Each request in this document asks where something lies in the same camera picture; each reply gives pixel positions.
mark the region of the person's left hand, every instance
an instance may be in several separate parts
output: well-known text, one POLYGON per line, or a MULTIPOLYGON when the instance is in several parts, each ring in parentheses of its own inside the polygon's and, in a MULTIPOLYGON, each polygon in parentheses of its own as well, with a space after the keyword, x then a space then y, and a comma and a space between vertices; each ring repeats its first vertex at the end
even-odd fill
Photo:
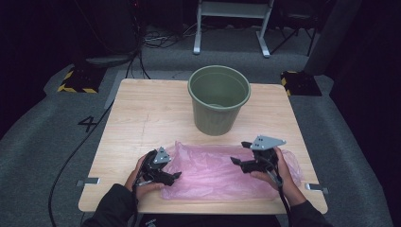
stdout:
MULTIPOLYGON (((136 164, 136 168, 133 170, 133 172, 130 174, 130 176, 128 177, 126 183, 125 183, 125 187, 127 189, 129 189, 130 191, 132 191, 132 184, 136 179, 136 175, 139 172, 139 168, 141 167, 142 163, 144 162, 146 155, 142 156, 139 160, 138 163, 136 164)), ((148 183, 142 186, 137 186, 136 187, 136 199, 138 199, 139 201, 141 200, 141 198, 147 194, 150 191, 154 191, 157 189, 161 189, 163 188, 163 186, 165 186, 162 183, 148 183)))

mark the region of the black sleeve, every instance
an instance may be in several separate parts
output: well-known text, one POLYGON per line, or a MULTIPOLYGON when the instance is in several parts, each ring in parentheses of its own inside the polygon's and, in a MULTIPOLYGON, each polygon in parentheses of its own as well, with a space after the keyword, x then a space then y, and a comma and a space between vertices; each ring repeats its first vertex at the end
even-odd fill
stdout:
POLYGON ((131 192, 120 184, 114 184, 100 201, 95 214, 82 226, 127 226, 134 209, 131 192))
POLYGON ((291 206, 291 219, 295 227, 333 226, 325 220, 321 212, 313 207, 310 201, 291 206))

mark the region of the wooden table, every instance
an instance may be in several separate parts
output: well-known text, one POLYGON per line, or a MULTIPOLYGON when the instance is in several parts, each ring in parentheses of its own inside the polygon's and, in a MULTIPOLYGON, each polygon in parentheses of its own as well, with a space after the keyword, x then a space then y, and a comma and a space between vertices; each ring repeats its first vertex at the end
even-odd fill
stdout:
MULTIPOLYGON (((322 213, 327 211, 323 193, 305 190, 305 183, 318 183, 304 139, 283 86, 251 84, 251 97, 241 108, 233 128, 221 136, 200 132, 194 123, 187 81, 124 79, 117 92, 90 178, 99 184, 86 184, 79 200, 81 211, 95 211, 114 183, 124 184, 137 160, 160 146, 240 145, 258 134, 287 140, 280 147, 294 153, 304 180, 300 186, 308 200, 322 213)), ((192 214, 285 214, 280 198, 274 201, 167 201, 160 191, 147 194, 139 204, 141 213, 192 214)))

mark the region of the black mat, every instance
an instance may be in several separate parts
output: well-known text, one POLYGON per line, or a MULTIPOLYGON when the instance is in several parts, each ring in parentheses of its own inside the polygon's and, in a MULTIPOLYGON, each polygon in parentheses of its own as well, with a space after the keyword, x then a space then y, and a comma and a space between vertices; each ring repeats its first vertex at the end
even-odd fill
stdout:
POLYGON ((288 96, 322 96, 316 80, 305 72, 285 71, 280 78, 288 96))

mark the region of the metal bracket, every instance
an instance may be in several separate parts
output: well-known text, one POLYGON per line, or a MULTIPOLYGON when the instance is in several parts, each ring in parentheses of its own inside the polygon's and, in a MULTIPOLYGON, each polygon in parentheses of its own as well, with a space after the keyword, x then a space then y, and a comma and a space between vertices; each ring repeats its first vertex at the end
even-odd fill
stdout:
POLYGON ((251 144, 251 149, 254 150, 266 150, 274 148, 280 145, 284 145, 287 141, 282 139, 276 139, 265 135, 258 135, 251 144))
POLYGON ((76 186, 82 187, 82 186, 86 185, 87 183, 89 183, 89 184, 99 184, 100 183, 100 179, 99 178, 87 178, 85 180, 79 180, 79 181, 77 181, 76 186))
POLYGON ((317 183, 305 183, 305 189, 310 191, 322 191, 325 195, 329 192, 327 187, 322 187, 317 183))
POLYGON ((163 147, 159 148, 157 151, 156 157, 153 160, 154 164, 162 164, 168 163, 171 161, 170 155, 167 154, 166 150, 163 147))

